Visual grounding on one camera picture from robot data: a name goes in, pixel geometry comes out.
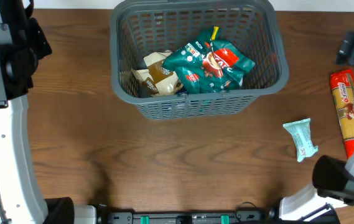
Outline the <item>orange spaghetti packet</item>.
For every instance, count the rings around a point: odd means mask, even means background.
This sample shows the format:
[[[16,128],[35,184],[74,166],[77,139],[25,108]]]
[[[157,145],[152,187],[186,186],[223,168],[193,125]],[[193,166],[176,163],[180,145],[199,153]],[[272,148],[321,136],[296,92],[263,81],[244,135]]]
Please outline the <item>orange spaghetti packet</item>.
[[[331,74],[330,87],[347,157],[354,154],[354,75],[353,70]]]

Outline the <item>green Nescafe bag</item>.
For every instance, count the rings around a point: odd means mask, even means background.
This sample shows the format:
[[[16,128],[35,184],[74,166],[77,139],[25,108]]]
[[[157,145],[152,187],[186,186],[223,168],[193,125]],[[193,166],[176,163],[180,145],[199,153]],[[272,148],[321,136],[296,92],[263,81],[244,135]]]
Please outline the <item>green Nescafe bag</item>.
[[[221,28],[212,26],[162,63],[164,70],[175,72],[188,94],[237,90],[255,62],[243,55],[230,41],[220,39]]]

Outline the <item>dried mushroom pouch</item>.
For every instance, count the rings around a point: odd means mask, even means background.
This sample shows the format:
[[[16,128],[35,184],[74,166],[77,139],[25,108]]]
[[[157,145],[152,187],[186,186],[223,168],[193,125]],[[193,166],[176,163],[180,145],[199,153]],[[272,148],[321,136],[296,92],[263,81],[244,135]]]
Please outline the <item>dried mushroom pouch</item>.
[[[149,91],[151,96],[174,95],[184,87],[175,72],[171,72],[169,75],[155,72],[154,75],[151,75],[148,69],[132,69],[131,71],[144,89]]]
[[[178,78],[175,72],[162,67],[164,60],[172,52],[153,52],[144,57],[147,71],[141,74],[141,82],[150,79],[153,84],[165,82],[166,84],[176,85]]]

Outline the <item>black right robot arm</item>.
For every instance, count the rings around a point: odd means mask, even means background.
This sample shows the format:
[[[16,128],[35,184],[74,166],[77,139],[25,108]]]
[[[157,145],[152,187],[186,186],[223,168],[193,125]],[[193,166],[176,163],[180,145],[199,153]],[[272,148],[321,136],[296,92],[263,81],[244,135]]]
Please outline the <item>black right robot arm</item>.
[[[353,70],[331,74],[330,87],[348,159],[320,157],[312,182],[298,193],[282,198],[270,210],[271,223],[339,223],[336,209],[354,206]]]

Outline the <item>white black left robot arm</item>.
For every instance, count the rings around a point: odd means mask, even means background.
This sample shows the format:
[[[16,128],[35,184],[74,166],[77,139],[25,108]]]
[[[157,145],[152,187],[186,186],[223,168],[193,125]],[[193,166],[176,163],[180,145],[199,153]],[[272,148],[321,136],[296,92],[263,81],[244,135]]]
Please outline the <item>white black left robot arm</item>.
[[[34,3],[0,0],[0,223],[96,223],[91,205],[43,198],[27,134],[27,94],[52,49],[33,17]]]

